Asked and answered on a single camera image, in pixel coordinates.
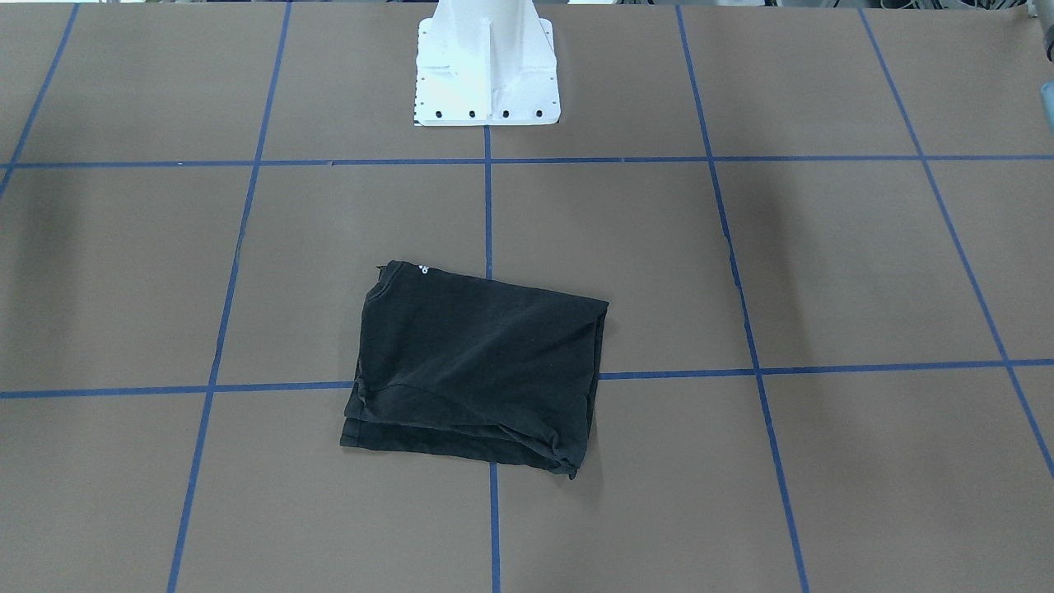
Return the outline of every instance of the blue grid line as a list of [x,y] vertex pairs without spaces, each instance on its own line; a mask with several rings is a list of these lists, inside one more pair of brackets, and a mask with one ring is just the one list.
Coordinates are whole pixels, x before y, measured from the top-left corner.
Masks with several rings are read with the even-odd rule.
[[930,187],[933,190],[933,195],[937,199],[937,205],[940,207],[940,214],[944,218],[944,224],[948,226],[948,232],[952,237],[952,242],[955,244],[955,250],[958,252],[959,259],[962,261],[962,266],[967,272],[967,276],[970,278],[970,283],[974,289],[974,295],[977,298],[977,303],[980,305],[981,313],[984,315],[984,321],[988,322],[989,331],[992,333],[992,339],[995,341],[996,349],[999,351],[999,357],[1002,358],[1003,365],[1007,368],[1007,375],[1010,376],[1010,382],[1014,387],[1014,392],[1016,393],[1017,399],[1021,404],[1021,410],[1024,412],[1024,417],[1029,421],[1029,427],[1032,429],[1032,434],[1036,439],[1036,444],[1039,447],[1039,452],[1043,457],[1043,461],[1047,463],[1047,470],[1051,477],[1054,478],[1054,459],[1051,458],[1050,450],[1047,448],[1047,442],[1043,440],[1043,435],[1039,430],[1039,424],[1036,422],[1035,416],[1032,414],[1032,408],[1029,406],[1029,400],[1024,397],[1024,392],[1021,390],[1021,386],[1017,380],[1017,373],[1014,372],[1014,367],[1010,363],[1010,357],[1007,355],[1007,348],[1002,342],[1002,338],[999,336],[999,331],[996,329],[995,320],[992,317],[992,313],[989,311],[988,302],[984,300],[984,294],[981,292],[980,283],[977,281],[977,276],[974,274],[973,266],[970,264],[970,259],[967,257],[967,252],[962,246],[962,241],[959,240],[959,234],[955,230],[955,224],[952,221],[952,215],[948,210],[948,205],[944,203],[944,198],[940,193],[940,187],[937,186],[937,179],[934,177],[933,170],[930,167],[929,159],[922,151],[922,144],[919,142],[918,136],[915,133],[915,126],[912,124],[912,120],[907,116],[907,110],[904,107],[904,102],[900,98],[897,85],[893,81],[893,75],[890,73],[890,67],[885,63],[885,58],[882,56],[882,50],[878,45],[878,38],[875,37],[875,32],[872,31],[871,23],[867,21],[867,15],[864,14],[863,9],[857,8],[857,13],[860,15],[860,20],[863,22],[864,29],[867,32],[871,44],[875,48],[875,56],[878,58],[879,65],[882,66],[882,73],[885,75],[885,81],[890,85],[893,98],[897,101],[897,107],[900,110],[900,115],[904,118],[904,125],[907,127],[907,133],[912,137],[912,142],[915,143],[915,150],[919,154],[922,167],[930,181]]
[[844,160],[918,160],[914,154],[814,154],[814,155],[770,155],[770,156],[715,156],[715,162],[813,162]]
[[[1018,359],[1010,364],[1020,368],[1054,367],[1054,359]],[[839,373],[901,373],[916,371],[941,371],[963,369],[1002,369],[1002,361],[948,361],[924,363],[892,363],[892,364],[846,364],[827,367],[772,367],[761,368],[762,375],[832,375]],[[679,378],[714,378],[714,377],[752,377],[753,369],[714,369],[695,371],[628,371],[601,373],[602,381],[631,381],[648,379]],[[309,390],[350,390],[354,381],[306,381],[287,383],[230,383],[223,386],[163,386],[147,388],[99,388],[90,390],[30,390],[18,392],[0,392],[0,400],[44,399],[44,398],[79,398],[106,396],[154,396],[154,395],[186,395],[252,392],[302,392]]]
[[1054,154],[926,154],[926,160],[1054,160]]
[[639,379],[683,379],[697,377],[753,377],[753,369],[716,369],[701,371],[638,371],[622,373],[601,373],[602,381],[625,381]]
[[905,371],[941,371],[954,369],[1000,369],[1002,361],[953,361],[892,364],[841,364],[828,367],[777,367],[762,369],[762,375],[833,375],[838,373],[891,373]]
[[[727,155],[711,157],[715,162],[822,162],[822,161],[904,161],[921,160],[917,154],[802,154],[802,155]],[[1054,154],[928,154],[926,160],[1054,160]],[[575,156],[539,158],[491,158],[492,164],[572,164],[629,162],[706,162],[706,156]],[[486,158],[304,158],[264,159],[260,166],[367,166],[401,164],[484,164]],[[137,169],[190,166],[253,166],[255,160],[74,160],[67,162],[7,162],[5,170],[17,169]]]
[[[493,183],[491,181],[490,125],[483,126],[484,151],[484,258],[487,279],[494,277]],[[502,538],[499,529],[497,464],[490,462],[490,590],[502,593]]]
[[1054,367],[1054,359],[1022,359],[1011,360],[1013,367]]
[[44,82],[40,85],[40,92],[37,93],[36,100],[33,101],[33,107],[30,108],[30,116],[25,119],[25,125],[22,126],[22,134],[19,135],[18,143],[15,144],[15,152],[11,156],[11,161],[4,167],[3,179],[0,179],[0,200],[3,199],[3,192],[7,189],[7,182],[11,181],[11,176],[15,173],[18,159],[22,156],[22,150],[25,149],[25,141],[30,138],[30,131],[33,130],[33,123],[37,120],[37,114],[40,113],[40,105],[44,102],[44,95],[47,94],[47,88],[52,85],[52,78],[55,77],[55,71],[59,67],[59,60],[62,59],[62,53],[65,52],[65,46],[70,41],[70,34],[73,33],[73,25],[77,21],[77,13],[79,11],[80,4],[74,4],[70,11],[70,19],[66,20],[65,29],[62,31],[62,38],[59,39],[59,46],[55,50],[55,57],[52,58],[52,64],[47,67]]
[[25,392],[0,392],[0,400],[91,398],[105,396],[160,396],[169,394],[203,394],[208,391],[208,386],[174,386],[167,388],[101,388],[96,390],[38,390]]
[[703,146],[706,150],[707,164],[710,170],[710,181],[714,184],[714,198],[717,201],[718,214],[721,218],[721,230],[724,232],[725,240],[728,242],[728,262],[731,268],[733,279],[736,282],[736,290],[739,292],[739,304],[743,314],[743,331],[746,334],[746,344],[750,351],[750,363],[754,369],[755,382],[758,386],[758,398],[761,403],[761,412],[765,419],[765,431],[768,433],[768,448],[773,455],[773,464],[776,469],[776,479],[779,483],[780,498],[783,501],[783,514],[786,517],[787,532],[790,536],[790,546],[794,549],[795,565],[798,569],[798,581],[802,593],[808,593],[808,576],[805,573],[805,562],[802,558],[801,543],[798,539],[798,528],[795,525],[794,510],[790,507],[790,494],[787,490],[786,477],[783,472],[783,461],[780,457],[779,442],[776,439],[776,429],[773,426],[773,416],[768,408],[768,395],[765,393],[764,376],[761,374],[761,364],[758,360],[758,349],[754,342],[754,332],[750,329],[750,316],[746,308],[746,295],[743,293],[743,282],[739,275],[739,264],[736,262],[736,249],[733,244],[731,231],[728,228],[728,217],[725,214],[724,199],[721,196],[721,181],[718,178],[717,163],[714,161],[714,150],[710,145],[710,136],[706,127],[706,115],[703,112],[703,101],[699,93],[699,83],[696,79],[696,68],[691,61],[691,50],[688,46],[688,35],[684,28],[684,15],[681,6],[676,6],[677,24],[681,32],[681,44],[684,48],[684,60],[688,67],[688,78],[691,80],[691,92],[696,99],[696,112],[699,117],[699,127],[703,136]]
[[167,166],[252,166],[252,160],[102,160],[18,162],[15,169],[152,169]]
[[209,392],[204,395],[204,403],[201,407],[201,421],[198,426],[198,436],[194,444],[194,459],[191,463],[190,478],[187,481],[187,495],[183,498],[183,510],[179,518],[179,533],[176,536],[176,547],[172,554],[172,568],[169,572],[168,593],[175,593],[176,584],[179,580],[179,568],[182,562],[183,546],[187,542],[187,530],[190,526],[191,510],[194,506],[194,492],[197,488],[198,471],[201,468],[201,455],[204,451],[204,439],[209,431],[209,416],[212,413],[212,400],[215,395],[216,380],[219,377],[219,364],[223,356],[223,343],[227,339],[227,328],[231,318],[231,307],[234,301],[234,290],[237,285],[238,265],[241,257],[241,244],[245,240],[246,229],[249,223],[249,214],[253,206],[253,197],[256,192],[256,179],[259,176],[260,160],[264,158],[264,143],[267,141],[267,127],[271,118],[271,106],[274,104],[274,92],[278,85],[278,74],[281,71],[281,56],[286,48],[286,37],[289,33],[289,17],[292,11],[292,2],[286,3],[286,9],[281,19],[281,33],[278,36],[278,48],[274,56],[274,68],[271,72],[271,83],[268,87],[267,102],[264,105],[264,117],[260,120],[260,133],[256,142],[256,156],[253,160],[253,171],[249,177],[249,189],[246,192],[246,204],[241,213],[241,222],[238,226],[238,240],[234,248],[234,258],[231,262],[231,276],[227,284],[227,296],[223,301],[223,314],[219,322],[219,332],[216,337],[216,356],[212,362],[212,370],[209,374]]
[[482,158],[308,158],[261,160],[261,166],[349,166],[370,164],[483,164]]

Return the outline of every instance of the white metal base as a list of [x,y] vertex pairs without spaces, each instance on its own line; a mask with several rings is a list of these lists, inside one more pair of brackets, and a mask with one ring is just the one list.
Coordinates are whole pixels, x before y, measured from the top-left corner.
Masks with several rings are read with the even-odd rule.
[[[456,0],[452,4],[451,11],[458,7]],[[521,4],[514,12],[519,22],[511,24],[485,15],[451,26],[440,15],[437,9],[417,28],[414,124],[536,125],[560,119],[552,23],[538,18],[533,4]],[[495,11],[493,17],[509,15]]]

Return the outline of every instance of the black fabric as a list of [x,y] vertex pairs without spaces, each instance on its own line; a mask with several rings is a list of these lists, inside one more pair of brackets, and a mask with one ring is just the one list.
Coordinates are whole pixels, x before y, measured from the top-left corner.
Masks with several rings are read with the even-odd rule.
[[606,314],[584,296],[391,261],[366,296],[340,444],[573,478]]

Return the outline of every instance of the folded t-shirt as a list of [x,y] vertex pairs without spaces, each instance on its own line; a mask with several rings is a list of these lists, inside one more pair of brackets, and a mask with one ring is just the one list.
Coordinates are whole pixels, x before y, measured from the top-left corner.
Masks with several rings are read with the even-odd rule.
[[574,477],[607,303],[391,261],[366,296],[340,444]]

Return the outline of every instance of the black t-shirt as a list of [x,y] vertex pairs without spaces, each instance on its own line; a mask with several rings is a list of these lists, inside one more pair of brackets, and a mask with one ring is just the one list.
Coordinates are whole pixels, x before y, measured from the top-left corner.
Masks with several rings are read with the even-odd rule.
[[592,424],[607,305],[389,262],[366,296],[340,444],[573,478]]

